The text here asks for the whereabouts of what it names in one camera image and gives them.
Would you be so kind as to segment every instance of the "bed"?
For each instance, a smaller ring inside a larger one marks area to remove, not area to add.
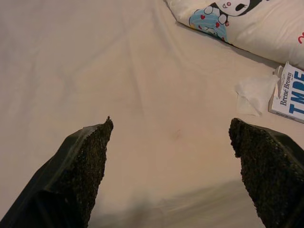
[[[230,146],[234,86],[278,63],[176,22],[162,0],[0,3],[0,218],[64,138],[114,130],[89,227],[261,228]]]

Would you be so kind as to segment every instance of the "pillowcase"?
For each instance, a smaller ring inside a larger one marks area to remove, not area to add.
[[[166,0],[178,22],[304,69],[304,0]]]

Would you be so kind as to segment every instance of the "cartoon character print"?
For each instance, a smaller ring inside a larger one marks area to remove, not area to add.
[[[190,27],[227,41],[228,16],[239,17],[254,9],[262,0],[219,0],[198,9],[189,18]]]

